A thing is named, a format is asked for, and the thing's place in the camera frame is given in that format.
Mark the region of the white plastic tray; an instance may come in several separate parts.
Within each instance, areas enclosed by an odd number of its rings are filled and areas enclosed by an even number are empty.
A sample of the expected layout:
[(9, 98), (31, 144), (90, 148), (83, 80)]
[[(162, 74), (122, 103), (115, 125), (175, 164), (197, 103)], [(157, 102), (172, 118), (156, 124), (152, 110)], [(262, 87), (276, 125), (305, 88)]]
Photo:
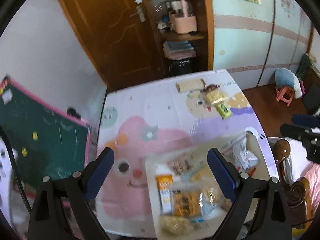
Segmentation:
[[(247, 150), (258, 159), (257, 165), (247, 173), (254, 179), (268, 180), (270, 175), (258, 143), (259, 134), (253, 127), (228, 137), (146, 158), (146, 178), (157, 239), (204, 239), (217, 230), (226, 215), (222, 208), (226, 197), (207, 163), (207, 153), (215, 147), (233, 164), (233, 144), (242, 137)], [(200, 213), (191, 218), (195, 224), (193, 230), (175, 235), (162, 228), (161, 217), (173, 215), (171, 193), (179, 190), (196, 194)]]

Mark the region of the blue white plush pillow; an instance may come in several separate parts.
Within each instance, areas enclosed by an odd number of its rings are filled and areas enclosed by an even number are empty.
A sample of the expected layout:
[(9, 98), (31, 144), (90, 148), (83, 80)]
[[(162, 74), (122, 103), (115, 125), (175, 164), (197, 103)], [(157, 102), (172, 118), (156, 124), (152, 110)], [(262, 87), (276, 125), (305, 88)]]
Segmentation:
[(294, 91), (295, 99), (302, 97), (302, 89), (298, 77), (287, 68), (278, 68), (276, 70), (275, 82), (278, 88), (290, 87)]

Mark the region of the white bed pillow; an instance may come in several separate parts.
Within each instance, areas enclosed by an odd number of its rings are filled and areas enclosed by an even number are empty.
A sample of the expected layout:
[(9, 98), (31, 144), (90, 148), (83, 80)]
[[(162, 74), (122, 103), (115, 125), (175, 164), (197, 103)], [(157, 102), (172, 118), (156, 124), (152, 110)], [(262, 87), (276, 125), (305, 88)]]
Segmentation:
[(290, 155), (284, 160), (284, 180), (292, 185), (310, 170), (312, 162), (306, 158), (307, 152), (301, 141), (287, 137), (284, 139), (290, 145)]

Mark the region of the brown wooden bedpost knob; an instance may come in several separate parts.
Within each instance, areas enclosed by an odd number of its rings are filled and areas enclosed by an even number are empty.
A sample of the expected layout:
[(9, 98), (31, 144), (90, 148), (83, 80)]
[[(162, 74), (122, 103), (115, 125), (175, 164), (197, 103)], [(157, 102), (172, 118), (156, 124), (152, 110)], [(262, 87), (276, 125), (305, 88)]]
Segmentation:
[(276, 163), (286, 160), (290, 156), (291, 147), (287, 140), (278, 140), (272, 150)]

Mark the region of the large yellow cake packet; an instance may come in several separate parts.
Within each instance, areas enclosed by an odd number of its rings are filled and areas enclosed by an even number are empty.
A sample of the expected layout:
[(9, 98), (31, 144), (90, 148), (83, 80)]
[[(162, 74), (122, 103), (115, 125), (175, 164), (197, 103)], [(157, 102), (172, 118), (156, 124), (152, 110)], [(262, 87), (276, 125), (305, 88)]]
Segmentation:
[(222, 191), (210, 168), (204, 164), (181, 175), (181, 182), (191, 189), (200, 190), (200, 207), (202, 217), (212, 217), (223, 200)]

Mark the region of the orange oats bar packet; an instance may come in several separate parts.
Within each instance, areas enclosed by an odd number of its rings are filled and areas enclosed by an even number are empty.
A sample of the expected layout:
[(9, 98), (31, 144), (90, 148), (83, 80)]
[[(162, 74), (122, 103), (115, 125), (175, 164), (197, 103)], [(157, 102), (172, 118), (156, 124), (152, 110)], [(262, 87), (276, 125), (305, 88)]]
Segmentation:
[(161, 204), (161, 214), (169, 215), (172, 212), (169, 187), (173, 184), (173, 176), (172, 174), (159, 175), (156, 177), (156, 183)]

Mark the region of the folded towels stack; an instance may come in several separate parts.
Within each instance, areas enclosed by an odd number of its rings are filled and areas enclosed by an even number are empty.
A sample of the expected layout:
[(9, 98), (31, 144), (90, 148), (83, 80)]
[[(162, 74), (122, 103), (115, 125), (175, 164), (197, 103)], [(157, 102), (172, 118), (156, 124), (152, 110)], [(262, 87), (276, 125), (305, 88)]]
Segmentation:
[(165, 41), (163, 52), (167, 59), (176, 61), (196, 57), (196, 51), (189, 41)]

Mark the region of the green chalkboard pink frame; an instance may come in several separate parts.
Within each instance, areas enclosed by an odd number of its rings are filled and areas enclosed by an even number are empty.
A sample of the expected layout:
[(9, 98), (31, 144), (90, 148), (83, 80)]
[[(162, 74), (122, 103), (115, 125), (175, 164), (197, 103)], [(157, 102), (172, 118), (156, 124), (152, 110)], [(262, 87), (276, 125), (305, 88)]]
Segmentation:
[(44, 176), (67, 178), (88, 163), (88, 125), (8, 76), (1, 82), (1, 127), (18, 154), (17, 169), (30, 198), (35, 198)]

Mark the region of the white red snack packet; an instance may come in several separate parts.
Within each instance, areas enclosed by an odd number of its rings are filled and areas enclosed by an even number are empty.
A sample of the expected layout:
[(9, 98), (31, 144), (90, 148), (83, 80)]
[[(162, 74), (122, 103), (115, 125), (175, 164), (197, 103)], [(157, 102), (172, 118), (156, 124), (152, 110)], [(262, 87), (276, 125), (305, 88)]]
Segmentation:
[(222, 147), (221, 154), (229, 160), (239, 172), (246, 172), (250, 176), (256, 171), (256, 166), (260, 163), (258, 157), (247, 149), (247, 133), (242, 132), (225, 146)]

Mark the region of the brown wooden door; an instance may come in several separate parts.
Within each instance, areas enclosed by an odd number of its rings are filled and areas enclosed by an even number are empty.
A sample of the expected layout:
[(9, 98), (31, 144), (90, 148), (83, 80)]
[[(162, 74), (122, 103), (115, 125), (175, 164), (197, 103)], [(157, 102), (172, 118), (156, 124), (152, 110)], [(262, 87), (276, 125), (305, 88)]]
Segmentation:
[(110, 91), (165, 76), (148, 0), (58, 0)]

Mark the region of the yellow biscuit clear bag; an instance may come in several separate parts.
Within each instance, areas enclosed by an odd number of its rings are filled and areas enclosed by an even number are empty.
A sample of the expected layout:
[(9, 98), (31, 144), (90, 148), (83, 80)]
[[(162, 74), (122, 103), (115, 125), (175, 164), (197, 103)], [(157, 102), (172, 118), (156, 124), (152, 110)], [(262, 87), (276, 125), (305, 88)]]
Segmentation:
[(172, 215), (186, 218), (200, 215), (200, 196), (200, 190), (172, 190)]

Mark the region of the wooden shelf cabinet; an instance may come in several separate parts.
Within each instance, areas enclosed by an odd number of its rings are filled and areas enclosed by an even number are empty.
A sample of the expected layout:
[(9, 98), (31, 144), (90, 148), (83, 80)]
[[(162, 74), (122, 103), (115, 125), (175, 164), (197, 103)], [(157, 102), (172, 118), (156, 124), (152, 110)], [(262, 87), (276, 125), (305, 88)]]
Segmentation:
[(166, 76), (213, 69), (212, 0), (144, 0)]

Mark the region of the yellow puff snack bag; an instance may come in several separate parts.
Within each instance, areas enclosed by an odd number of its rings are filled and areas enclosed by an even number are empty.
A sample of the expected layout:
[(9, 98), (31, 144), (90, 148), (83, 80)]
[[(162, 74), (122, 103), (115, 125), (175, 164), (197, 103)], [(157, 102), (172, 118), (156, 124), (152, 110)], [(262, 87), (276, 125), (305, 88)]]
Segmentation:
[(202, 95), (206, 103), (212, 106), (225, 101), (228, 96), (220, 89), (220, 85), (211, 84), (202, 90)]

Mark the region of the beige wafer packet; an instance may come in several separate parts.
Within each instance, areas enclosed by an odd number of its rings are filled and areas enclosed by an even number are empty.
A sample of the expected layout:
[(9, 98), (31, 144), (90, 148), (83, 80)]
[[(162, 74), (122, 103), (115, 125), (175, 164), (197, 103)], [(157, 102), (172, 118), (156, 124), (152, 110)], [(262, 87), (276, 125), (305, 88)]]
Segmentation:
[(189, 92), (193, 90), (202, 90), (206, 86), (204, 79), (185, 80), (176, 83), (176, 88), (179, 93)]

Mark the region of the pink plastic stool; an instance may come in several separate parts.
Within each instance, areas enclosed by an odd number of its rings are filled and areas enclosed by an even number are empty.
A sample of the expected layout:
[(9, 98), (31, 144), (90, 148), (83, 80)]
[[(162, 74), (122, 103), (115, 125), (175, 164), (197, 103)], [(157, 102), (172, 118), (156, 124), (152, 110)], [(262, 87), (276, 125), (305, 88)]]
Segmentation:
[(284, 86), (281, 88), (276, 86), (276, 94), (276, 100), (286, 103), (287, 106), (290, 106), (295, 95), (294, 90), (289, 86)]

